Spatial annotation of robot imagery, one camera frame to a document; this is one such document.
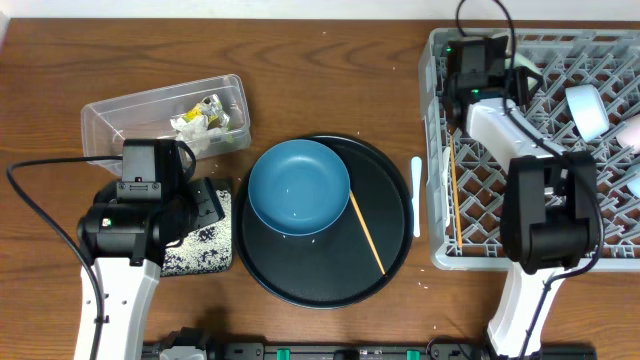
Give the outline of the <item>dark blue plate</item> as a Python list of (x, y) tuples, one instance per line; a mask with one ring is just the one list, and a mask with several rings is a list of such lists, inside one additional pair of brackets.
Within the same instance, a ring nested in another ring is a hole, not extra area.
[(308, 236), (333, 225), (349, 202), (346, 164), (330, 147), (313, 140), (279, 143), (257, 160), (248, 180), (256, 216), (288, 236)]

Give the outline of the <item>light green bowl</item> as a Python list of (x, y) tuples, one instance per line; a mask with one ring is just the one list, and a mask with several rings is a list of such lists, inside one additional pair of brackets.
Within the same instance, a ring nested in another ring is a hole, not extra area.
[[(512, 55), (512, 51), (511, 51), (511, 43), (512, 43), (512, 37), (509, 33), (506, 33), (506, 36), (508, 38), (507, 40), (507, 47), (505, 50), (505, 67), (508, 68), (511, 65), (511, 55)], [(533, 63), (531, 60), (529, 60), (528, 58), (526, 58), (525, 56), (521, 55), (520, 53), (516, 53), (515, 58), (514, 58), (514, 66), (515, 67), (527, 67), (529, 70), (531, 70), (533, 73), (537, 74), (537, 75), (541, 75), (542, 72), (541, 70), (536, 66), (535, 63)]]

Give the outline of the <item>yellow green snack wrapper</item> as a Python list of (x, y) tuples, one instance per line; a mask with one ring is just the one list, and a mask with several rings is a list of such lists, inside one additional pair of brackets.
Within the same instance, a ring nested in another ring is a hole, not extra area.
[(203, 98), (191, 110), (181, 116), (186, 123), (205, 120), (208, 129), (229, 129), (231, 117), (224, 111), (223, 104), (216, 94)]

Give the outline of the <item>light blue cup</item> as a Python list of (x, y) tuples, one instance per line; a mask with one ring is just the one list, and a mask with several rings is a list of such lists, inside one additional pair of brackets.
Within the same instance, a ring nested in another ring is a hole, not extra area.
[(640, 165), (636, 164), (630, 167), (626, 174), (629, 176), (626, 184), (629, 192), (636, 198), (640, 197)]

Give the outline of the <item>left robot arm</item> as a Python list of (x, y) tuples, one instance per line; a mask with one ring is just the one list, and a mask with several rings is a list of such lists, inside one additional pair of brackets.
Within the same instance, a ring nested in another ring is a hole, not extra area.
[(224, 217), (207, 178), (183, 158), (189, 146), (169, 139), (129, 139), (122, 176), (106, 185), (79, 220), (82, 311), (77, 359), (138, 359), (148, 311), (167, 249)]

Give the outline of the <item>white napkin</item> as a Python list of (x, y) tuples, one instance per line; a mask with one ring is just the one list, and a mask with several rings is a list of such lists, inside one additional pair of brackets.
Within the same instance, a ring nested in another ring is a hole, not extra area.
[(212, 137), (227, 133), (225, 127), (209, 129), (209, 118), (206, 115), (198, 115), (190, 122), (182, 117), (173, 118), (170, 124), (177, 131), (176, 140), (185, 142), (195, 155), (201, 154), (210, 146)]

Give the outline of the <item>light blue saucer plate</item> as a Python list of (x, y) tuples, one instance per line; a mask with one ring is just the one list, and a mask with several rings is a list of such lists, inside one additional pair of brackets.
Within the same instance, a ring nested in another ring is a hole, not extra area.
[(605, 134), (609, 130), (609, 119), (597, 88), (580, 85), (565, 91), (573, 121), (585, 142)]

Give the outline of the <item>long wooden chopstick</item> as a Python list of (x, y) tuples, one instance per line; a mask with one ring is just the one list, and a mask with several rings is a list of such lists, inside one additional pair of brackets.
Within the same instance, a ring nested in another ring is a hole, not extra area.
[(450, 134), (449, 136), (449, 149), (450, 149), (450, 171), (451, 171), (451, 183), (452, 183), (452, 198), (454, 202), (456, 240), (457, 240), (458, 249), (462, 250), (463, 237), (461, 232), (462, 229), (461, 229), (461, 216), (460, 216), (460, 205), (459, 205), (459, 194), (458, 194), (458, 182), (457, 182), (457, 174), (456, 174), (454, 134)]

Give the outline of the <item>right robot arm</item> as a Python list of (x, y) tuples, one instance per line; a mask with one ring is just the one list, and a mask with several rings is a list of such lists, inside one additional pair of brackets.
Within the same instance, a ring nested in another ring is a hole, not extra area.
[(493, 359), (534, 359), (565, 279), (602, 243), (587, 152), (565, 152), (524, 117), (533, 72), (517, 66), (508, 36), (465, 37), (446, 47), (443, 101), (450, 124), (479, 142), (507, 175), (499, 235), (511, 261), (496, 314), (486, 329)]

